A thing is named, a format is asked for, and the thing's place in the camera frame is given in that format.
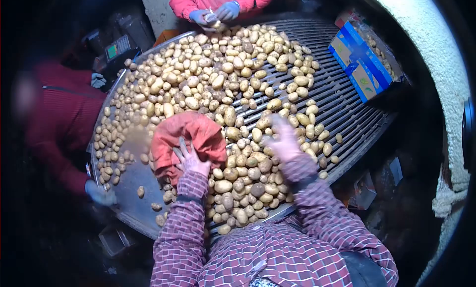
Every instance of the metal tray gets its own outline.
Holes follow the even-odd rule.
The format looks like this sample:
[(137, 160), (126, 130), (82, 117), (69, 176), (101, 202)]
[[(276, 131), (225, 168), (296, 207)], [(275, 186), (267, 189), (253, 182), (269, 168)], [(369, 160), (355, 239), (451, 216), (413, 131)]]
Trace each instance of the metal tray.
[[(284, 19), (266, 22), (266, 24), (276, 26), (277, 31), (285, 31), (290, 40), (297, 40), (302, 45), (309, 47), (313, 52), (312, 56), (320, 64), (320, 69), (314, 74), (314, 85), (309, 90), (308, 97), (301, 99), (296, 105), (299, 112), (305, 111), (305, 104), (309, 99), (314, 99), (319, 106), (319, 113), (316, 116), (317, 123), (323, 123), (326, 130), (330, 131), (330, 136), (326, 142), (332, 144), (332, 154), (339, 156), (340, 159), (338, 164), (329, 162), (326, 168), (329, 174), (327, 180), (332, 184), (377, 141), (395, 115), (384, 113), (362, 103), (350, 80), (327, 49), (338, 31), (335, 25), (317, 18)], [(191, 31), (181, 34), (156, 46), (138, 57), (138, 62), (147, 58), (148, 54), (158, 52), (159, 49), (167, 46), (170, 42), (178, 42), (180, 38), (189, 35), (196, 35), (196, 32)], [(289, 84), (293, 81), (293, 77), (290, 73), (276, 72), (274, 67), (267, 62), (263, 69), (268, 72), (268, 75), (262, 81), (268, 82), (269, 86), (274, 89), (274, 98), (280, 98), (283, 102), (286, 102), (287, 93), (280, 91), (278, 86), (281, 83)], [(125, 71), (112, 87), (103, 107), (109, 105), (116, 88), (122, 86), (124, 75)], [(233, 103), (237, 117), (245, 118), (245, 125), (248, 126), (250, 132), (258, 121), (261, 112), (266, 109), (267, 101), (270, 100), (261, 92), (255, 93), (253, 98), (258, 105), (255, 110), (242, 108), (239, 104), (239, 98)], [(101, 118), (102, 115), (98, 117), (97, 125), (100, 125)], [(344, 138), (342, 144), (336, 142), (335, 135), (337, 133), (341, 133)], [(128, 144), (125, 142), (122, 148), (127, 149), (127, 146)], [(98, 160), (95, 158), (94, 152), (92, 152), (91, 161), (95, 167)], [(98, 178), (97, 168), (92, 170), (95, 178)], [(141, 185), (145, 188), (143, 199), (139, 199), (136, 193), (137, 188)], [(153, 239), (157, 238), (160, 227), (155, 223), (157, 213), (151, 209), (150, 204), (151, 202), (162, 204), (161, 213), (167, 210), (169, 206), (163, 203), (162, 190), (159, 189), (157, 180), (149, 166), (140, 162), (128, 166), (126, 172), (121, 176), (119, 184), (112, 189), (115, 189), (120, 203), (119, 207), (113, 208), (117, 218), (142, 234)], [(281, 203), (275, 209), (268, 208), (269, 217), (256, 223), (270, 219), (280, 219), (293, 211), (294, 206), (292, 204)], [(218, 225), (213, 222), (208, 223), (212, 237), (216, 237)]]

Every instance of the potato sorting table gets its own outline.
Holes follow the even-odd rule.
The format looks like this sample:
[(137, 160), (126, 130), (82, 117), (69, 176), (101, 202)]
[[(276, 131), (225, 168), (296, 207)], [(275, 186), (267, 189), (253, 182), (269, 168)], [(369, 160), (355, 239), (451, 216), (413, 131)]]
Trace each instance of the potato sorting table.
[[(320, 64), (320, 69), (314, 73), (314, 84), (309, 89), (308, 96), (300, 99), (295, 105), (298, 108), (298, 112), (305, 112), (306, 102), (309, 99), (315, 100), (316, 105), (319, 106), (316, 124), (323, 123), (326, 126), (330, 136), (325, 139), (325, 142), (332, 144), (332, 154), (339, 157), (339, 163), (333, 164), (329, 161), (325, 169), (328, 172), (327, 181), (332, 184), (349, 170), (377, 141), (393, 121), (395, 115), (382, 112), (362, 103), (349, 78), (327, 49), (330, 41), (338, 31), (335, 25), (323, 22), (320, 19), (285, 19), (264, 23), (276, 26), (277, 32), (286, 32), (289, 40), (297, 40), (301, 45), (309, 47), (312, 51), (311, 55)], [(196, 34), (196, 32), (191, 31), (168, 40), (140, 55), (136, 62), (142, 62), (147, 59), (149, 54), (157, 53), (171, 42), (178, 43), (180, 38)], [(267, 102), (270, 99), (280, 98), (283, 103), (287, 102), (288, 94), (286, 89), (280, 90), (278, 86), (281, 83), (288, 85), (294, 79), (290, 74), (290, 70), (287, 72), (277, 72), (274, 66), (267, 61), (265, 61), (265, 65), (261, 69), (266, 70), (268, 73), (262, 81), (268, 82), (269, 86), (273, 88), (275, 92), (274, 97), (267, 97), (263, 92), (255, 93), (253, 96), (257, 104), (255, 110), (249, 109), (246, 105), (241, 106), (239, 100), (241, 93), (238, 94), (236, 101), (233, 102), (236, 116), (244, 118), (245, 125), (250, 133), (255, 127), (261, 112), (266, 109)], [(125, 77), (126, 70), (122, 72), (114, 83), (103, 104), (103, 109), (110, 105), (110, 100), (113, 98), (116, 89), (124, 84)], [(114, 115), (114, 111), (115, 107), (111, 106), (111, 117)], [(96, 127), (101, 125), (101, 118), (102, 111), (96, 122)], [(337, 133), (341, 133), (343, 136), (341, 144), (336, 142), (335, 135)], [(96, 168), (98, 159), (94, 155), (93, 143), (94, 137), (91, 139), (89, 148), (92, 163), (91, 172), (96, 182), (101, 186), (98, 182), (99, 171)], [(158, 213), (151, 208), (151, 203), (162, 205), (163, 208), (160, 213), (168, 210), (170, 204), (166, 205), (163, 202), (162, 196), (164, 191), (159, 188), (159, 183), (149, 165), (140, 162), (138, 156), (141, 151), (134, 150), (134, 146), (129, 144), (128, 141), (124, 142), (123, 148), (129, 149), (131, 153), (134, 153), (136, 163), (127, 166), (127, 170), (122, 174), (117, 186), (111, 183), (111, 189), (115, 190), (119, 203), (112, 210), (116, 213), (117, 218), (128, 226), (152, 239), (156, 239), (161, 231), (161, 227), (155, 222), (155, 217)], [(316, 155), (318, 157), (321, 156), (322, 150)], [(143, 198), (139, 198), (137, 195), (139, 186), (145, 188)], [(269, 216), (266, 219), (256, 221), (256, 223), (285, 217), (294, 211), (294, 206), (292, 203), (282, 202), (276, 208), (270, 209), (267, 207), (267, 211)], [(218, 224), (208, 221), (207, 225), (211, 238), (215, 238), (217, 236)]]

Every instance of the hand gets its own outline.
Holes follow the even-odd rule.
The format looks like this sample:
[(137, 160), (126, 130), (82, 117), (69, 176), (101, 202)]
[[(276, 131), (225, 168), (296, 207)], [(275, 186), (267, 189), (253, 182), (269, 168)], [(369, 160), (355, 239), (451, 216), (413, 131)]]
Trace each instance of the hand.
[(265, 145), (270, 147), (281, 162), (289, 162), (301, 154), (301, 150), (294, 134), (294, 129), (283, 117), (277, 113), (271, 115), (273, 126), (276, 126), (279, 134), (279, 140), (268, 138), (264, 141)]
[(209, 14), (209, 10), (194, 10), (188, 16), (191, 22), (197, 23), (205, 32), (214, 32), (214, 28), (208, 28), (208, 23), (205, 20), (205, 15)]
[(84, 190), (94, 202), (100, 205), (110, 207), (118, 202), (116, 193), (112, 189), (106, 191), (102, 186), (99, 187), (92, 179), (86, 181)]
[(215, 14), (222, 22), (234, 20), (239, 15), (239, 4), (236, 1), (226, 2), (217, 9)]
[(180, 164), (177, 165), (177, 168), (183, 171), (184, 173), (187, 171), (194, 171), (198, 172), (205, 177), (208, 177), (210, 174), (210, 166), (211, 162), (202, 162), (195, 152), (195, 148), (193, 147), (192, 142), (190, 141), (190, 152), (187, 150), (187, 146), (185, 145), (185, 139), (183, 137), (179, 138), (180, 142), (180, 149), (177, 147), (173, 147), (172, 150), (177, 155), (178, 159), (180, 160)]
[(94, 88), (100, 88), (106, 84), (107, 80), (102, 74), (93, 73), (91, 75), (91, 86)]

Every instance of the worker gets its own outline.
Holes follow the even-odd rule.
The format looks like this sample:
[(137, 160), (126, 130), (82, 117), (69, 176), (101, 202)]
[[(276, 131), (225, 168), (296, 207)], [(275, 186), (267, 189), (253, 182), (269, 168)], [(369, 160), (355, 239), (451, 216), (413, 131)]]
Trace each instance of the worker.
[(271, 0), (170, 0), (170, 8), (179, 18), (197, 23), (205, 31), (214, 31), (208, 28), (205, 15), (210, 9), (222, 22), (234, 20), (240, 14), (241, 18), (252, 17), (268, 5)]
[(301, 152), (294, 129), (273, 115), (280, 139), (266, 142), (285, 167), (296, 216), (249, 224), (204, 245), (210, 162), (201, 162), (181, 139), (183, 176), (177, 201), (154, 243), (151, 287), (157, 286), (395, 286), (398, 272), (389, 250), (318, 178), (318, 167)]
[(105, 83), (98, 73), (44, 61), (16, 77), (13, 108), (25, 129), (27, 147), (59, 184), (74, 195), (89, 195), (96, 203), (110, 206), (117, 201), (114, 191), (98, 187), (69, 158), (84, 153), (91, 141), (106, 98), (96, 88)]

